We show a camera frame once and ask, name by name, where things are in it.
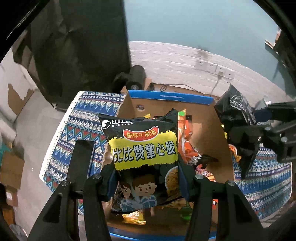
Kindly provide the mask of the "black snack bag white text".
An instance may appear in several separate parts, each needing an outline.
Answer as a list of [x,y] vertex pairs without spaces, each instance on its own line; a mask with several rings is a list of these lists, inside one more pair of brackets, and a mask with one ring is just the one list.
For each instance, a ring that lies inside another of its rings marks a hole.
[[253,107],[232,84],[214,108],[225,133],[229,133],[233,127],[254,126],[257,123]]

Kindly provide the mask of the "orange yellow striped snack bag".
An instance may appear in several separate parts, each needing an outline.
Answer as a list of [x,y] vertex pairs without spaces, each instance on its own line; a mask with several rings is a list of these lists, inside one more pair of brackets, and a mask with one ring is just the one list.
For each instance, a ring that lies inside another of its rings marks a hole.
[[210,181],[215,182],[214,175],[206,170],[207,165],[218,160],[207,154],[202,154],[190,142],[193,135],[192,116],[187,115],[185,118],[178,117],[178,152],[185,164],[191,166],[197,174],[201,174]]

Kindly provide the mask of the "black yellow noodle snack bag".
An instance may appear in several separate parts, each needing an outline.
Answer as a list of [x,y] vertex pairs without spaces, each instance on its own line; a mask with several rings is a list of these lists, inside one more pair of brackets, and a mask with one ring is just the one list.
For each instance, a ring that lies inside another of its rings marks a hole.
[[180,196],[177,110],[153,119],[100,114],[99,120],[118,174],[114,213],[164,205]]

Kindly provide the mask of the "orange green rice cracker bag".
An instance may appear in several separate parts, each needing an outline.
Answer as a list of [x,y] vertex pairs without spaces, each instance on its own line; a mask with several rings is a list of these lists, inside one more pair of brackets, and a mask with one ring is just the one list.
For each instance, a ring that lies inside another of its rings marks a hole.
[[187,202],[186,199],[182,197],[166,205],[162,205],[161,209],[164,209],[164,208],[176,209],[178,212],[180,212],[180,216],[183,220],[189,221],[192,216],[193,206],[194,206],[193,202]]

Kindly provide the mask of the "long yellow snack packet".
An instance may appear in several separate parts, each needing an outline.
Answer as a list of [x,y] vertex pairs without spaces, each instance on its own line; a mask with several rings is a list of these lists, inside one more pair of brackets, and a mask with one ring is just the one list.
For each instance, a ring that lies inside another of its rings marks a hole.
[[129,224],[134,224],[134,225],[145,225],[146,221],[144,219],[144,213],[140,209],[138,211],[134,211],[129,214],[123,214],[123,222],[124,223],[129,223]]

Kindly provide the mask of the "blue cardboard storage box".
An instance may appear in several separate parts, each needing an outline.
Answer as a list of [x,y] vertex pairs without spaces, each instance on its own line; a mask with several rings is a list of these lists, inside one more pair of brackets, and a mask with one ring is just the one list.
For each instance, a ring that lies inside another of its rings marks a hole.
[[230,150],[208,96],[131,90],[117,113],[101,113],[99,121],[115,164],[117,194],[111,234],[126,240],[183,240],[192,209],[173,207],[183,201],[180,185],[195,176],[181,152],[181,118],[193,119],[190,144],[215,158],[209,170],[216,181],[233,179]]

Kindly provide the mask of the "blue patterned tablecloth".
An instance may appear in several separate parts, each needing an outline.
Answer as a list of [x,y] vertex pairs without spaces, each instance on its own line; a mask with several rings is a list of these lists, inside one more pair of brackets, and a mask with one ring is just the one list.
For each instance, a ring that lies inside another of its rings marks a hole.
[[72,153],[77,140],[92,141],[94,151],[89,175],[102,168],[106,137],[99,114],[116,116],[125,94],[79,91],[60,121],[46,151],[39,178],[55,191],[67,177]]

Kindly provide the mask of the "black hanging cloth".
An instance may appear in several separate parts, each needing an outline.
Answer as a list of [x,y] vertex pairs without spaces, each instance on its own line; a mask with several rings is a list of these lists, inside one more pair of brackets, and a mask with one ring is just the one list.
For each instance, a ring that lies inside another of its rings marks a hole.
[[70,104],[82,90],[119,93],[131,68],[123,1],[49,1],[13,44],[50,103]]

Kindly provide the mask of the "white wall socket strip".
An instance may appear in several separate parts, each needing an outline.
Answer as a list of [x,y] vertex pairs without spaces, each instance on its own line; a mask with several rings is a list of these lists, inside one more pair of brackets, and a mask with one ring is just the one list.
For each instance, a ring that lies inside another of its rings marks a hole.
[[232,69],[202,59],[196,60],[195,67],[198,70],[206,71],[228,79],[234,79],[235,77]]

